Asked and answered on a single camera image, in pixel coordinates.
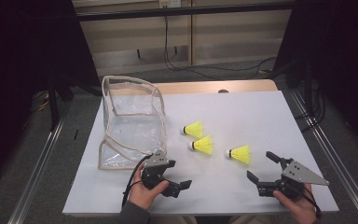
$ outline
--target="black pole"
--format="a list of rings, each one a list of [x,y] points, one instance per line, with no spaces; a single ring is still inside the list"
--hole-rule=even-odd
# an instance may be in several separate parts
[[[246,4],[246,5],[218,6],[218,7],[171,7],[171,8],[119,11],[119,12],[78,13],[77,18],[80,21],[103,21],[103,20],[147,18],[147,17],[216,14],[216,13],[230,13],[230,12],[271,11],[271,10],[286,10],[286,9],[292,9],[294,7],[316,5],[321,3],[322,3],[321,1],[307,1],[307,2],[300,2],[300,3],[294,1],[294,2]]]
[[[52,74],[48,76],[48,102],[50,104],[50,113],[51,113],[50,131],[52,132],[60,119],[60,114],[58,112],[58,106],[57,106],[56,90],[55,90],[55,78],[54,75]]]

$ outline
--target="gray floor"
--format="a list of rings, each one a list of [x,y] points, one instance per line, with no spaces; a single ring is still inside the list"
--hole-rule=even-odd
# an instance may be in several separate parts
[[[257,62],[220,63],[220,66],[230,69],[244,68],[257,64]],[[272,68],[273,61],[263,64],[261,69]],[[132,77],[140,77],[151,82],[171,81],[202,81],[213,79],[246,79],[254,75],[255,70],[233,72],[228,70],[216,70],[211,68],[196,68],[195,72],[171,71],[168,69],[137,72],[128,74]],[[284,76],[278,77],[276,84],[282,90],[287,103],[294,116],[301,114],[292,97],[292,90],[287,90],[284,84]],[[60,104],[60,108],[67,106],[68,115],[63,122],[60,136],[51,152],[51,157],[45,172],[41,176],[36,188],[36,193],[27,210],[23,223],[112,223],[111,217],[106,218],[74,218],[62,214],[66,197],[76,175],[76,169],[80,163],[82,152],[87,144],[94,116],[97,113],[101,98],[90,95],[82,90],[74,89],[75,99],[71,103]],[[0,223],[7,223],[16,202],[36,165],[39,155],[49,135],[49,111],[36,111],[29,118],[26,129],[22,133],[16,148],[14,148],[10,160],[2,167],[0,178]],[[298,126],[303,129],[306,123],[298,120]],[[321,124],[324,133],[334,146],[337,154],[342,159],[348,171],[358,184],[358,135],[349,130],[345,120],[328,100],[326,102],[326,115]],[[311,131],[304,132],[304,138],[309,144],[310,150],[318,165],[324,173],[324,177],[330,181],[330,190],[333,193],[340,209],[337,213],[324,214],[323,223],[358,223],[358,210],[354,206],[347,190],[342,185],[334,168],[321,150],[318,141]],[[207,223],[223,223],[222,218],[211,218]],[[280,223],[288,222],[288,214],[280,215]]]

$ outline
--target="sleeve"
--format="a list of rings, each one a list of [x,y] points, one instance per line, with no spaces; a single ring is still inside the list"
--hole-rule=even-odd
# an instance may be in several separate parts
[[[146,224],[149,213],[138,205],[127,201],[117,217],[118,224]]]

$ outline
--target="robotic hand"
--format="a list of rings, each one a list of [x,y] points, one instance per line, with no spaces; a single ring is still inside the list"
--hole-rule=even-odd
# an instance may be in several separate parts
[[[274,182],[259,182],[258,178],[248,171],[247,177],[257,186],[259,196],[273,197],[272,192],[279,190],[287,198],[295,201],[302,196],[301,192],[303,192],[304,183],[329,185],[328,181],[316,175],[298,161],[280,158],[270,151],[266,153],[266,156],[270,160],[281,164],[282,174],[281,179],[277,179]]]
[[[167,168],[171,168],[175,165],[175,161],[168,161],[164,153],[157,151],[152,157],[146,162],[145,168],[142,172],[142,182],[145,187],[152,189],[161,181],[166,180],[163,174]],[[162,191],[162,195],[165,197],[177,198],[180,191],[183,189],[189,189],[191,180],[181,182],[180,184],[174,183],[167,180],[170,185]]]

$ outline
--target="person's hand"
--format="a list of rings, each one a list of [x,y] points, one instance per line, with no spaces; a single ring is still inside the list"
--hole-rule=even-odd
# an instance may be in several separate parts
[[[310,184],[305,184],[305,188],[312,192]],[[305,189],[303,193],[312,199],[312,196]],[[301,197],[301,199],[299,199],[297,202],[293,202],[278,190],[275,190],[273,194],[281,204],[283,204],[287,209],[289,209],[294,223],[310,224],[316,220],[316,213],[313,204],[308,202],[303,197]]]
[[[135,183],[130,192],[130,202],[135,203],[144,210],[149,209],[154,199],[164,191],[169,183],[164,180],[155,186],[153,189],[147,189],[142,183],[141,170],[144,169],[145,164],[142,163],[138,170],[135,172],[132,183]]]

